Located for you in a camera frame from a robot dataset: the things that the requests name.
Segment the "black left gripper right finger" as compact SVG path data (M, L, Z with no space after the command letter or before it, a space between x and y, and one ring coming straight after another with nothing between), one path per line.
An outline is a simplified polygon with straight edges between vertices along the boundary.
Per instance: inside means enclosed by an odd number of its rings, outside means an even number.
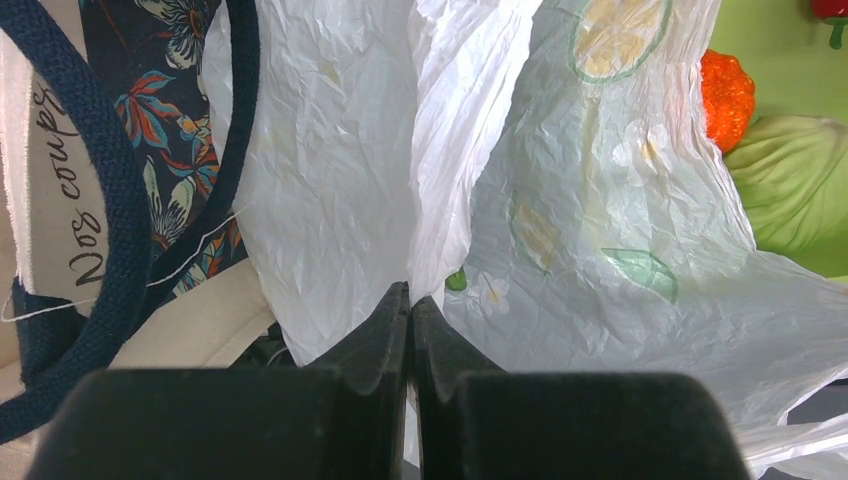
M425 479L745 479L717 402L672 373L509 373L432 299L410 317Z

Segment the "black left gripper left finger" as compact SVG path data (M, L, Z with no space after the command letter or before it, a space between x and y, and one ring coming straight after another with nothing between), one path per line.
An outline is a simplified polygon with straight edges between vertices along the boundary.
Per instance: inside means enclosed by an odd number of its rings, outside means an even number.
M397 479L408 288L309 365L104 370L47 430L31 479Z

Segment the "white plastic grocery bag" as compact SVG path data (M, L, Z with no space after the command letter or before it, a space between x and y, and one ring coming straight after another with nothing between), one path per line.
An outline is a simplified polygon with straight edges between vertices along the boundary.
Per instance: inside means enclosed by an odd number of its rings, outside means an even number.
M509 371L684 372L753 474L846 477L846 417L787 417L847 374L847 294L755 246L705 129L718 2L257 10L234 207L298 365L404 281Z

